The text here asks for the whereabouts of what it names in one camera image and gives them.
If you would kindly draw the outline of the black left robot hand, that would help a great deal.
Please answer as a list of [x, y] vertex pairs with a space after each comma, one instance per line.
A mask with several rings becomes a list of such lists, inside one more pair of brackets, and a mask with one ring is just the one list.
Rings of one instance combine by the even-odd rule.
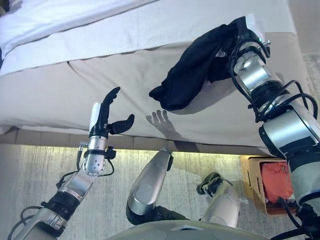
[[108, 138], [109, 134], [118, 135], [128, 131], [134, 124], [135, 115], [130, 114], [126, 120], [108, 123], [110, 105], [117, 97], [120, 87], [112, 89], [102, 103], [96, 102], [91, 111], [88, 137], [101, 136]]

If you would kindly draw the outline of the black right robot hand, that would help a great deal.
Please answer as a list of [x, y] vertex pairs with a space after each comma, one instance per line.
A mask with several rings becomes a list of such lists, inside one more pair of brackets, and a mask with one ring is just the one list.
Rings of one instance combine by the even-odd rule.
[[226, 45], [228, 53], [242, 41], [243, 45], [247, 45], [247, 47], [254, 46], [258, 49], [260, 45], [257, 42], [263, 43], [265, 41], [265, 33], [253, 14], [232, 20], [228, 27], [231, 29], [230, 39], [228, 40], [228, 45]]

